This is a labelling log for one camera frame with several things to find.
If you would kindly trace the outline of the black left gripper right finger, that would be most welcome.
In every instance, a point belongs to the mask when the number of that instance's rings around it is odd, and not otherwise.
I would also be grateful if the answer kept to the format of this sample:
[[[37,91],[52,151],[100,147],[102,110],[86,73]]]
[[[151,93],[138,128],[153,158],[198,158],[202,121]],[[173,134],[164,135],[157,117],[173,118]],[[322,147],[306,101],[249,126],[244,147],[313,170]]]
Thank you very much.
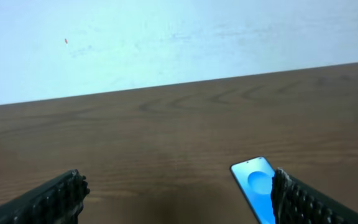
[[[276,224],[358,224],[358,213],[278,168],[272,177]]]

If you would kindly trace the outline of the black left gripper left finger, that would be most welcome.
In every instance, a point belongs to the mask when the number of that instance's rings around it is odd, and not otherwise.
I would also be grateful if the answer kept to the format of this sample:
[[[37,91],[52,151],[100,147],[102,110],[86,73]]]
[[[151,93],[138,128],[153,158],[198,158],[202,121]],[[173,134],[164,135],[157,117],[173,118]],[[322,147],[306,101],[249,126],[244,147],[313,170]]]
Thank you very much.
[[[0,206],[0,224],[77,224],[90,193],[78,170],[62,175]]]

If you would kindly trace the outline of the blue Galaxy smartphone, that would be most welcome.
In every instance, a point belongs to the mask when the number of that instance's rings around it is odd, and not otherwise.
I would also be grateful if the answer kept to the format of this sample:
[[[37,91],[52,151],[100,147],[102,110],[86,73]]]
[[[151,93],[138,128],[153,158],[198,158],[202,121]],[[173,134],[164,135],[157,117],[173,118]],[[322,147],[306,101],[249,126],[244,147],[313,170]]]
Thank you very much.
[[[230,171],[244,194],[257,221],[275,224],[271,199],[274,169],[260,156],[233,164]]]

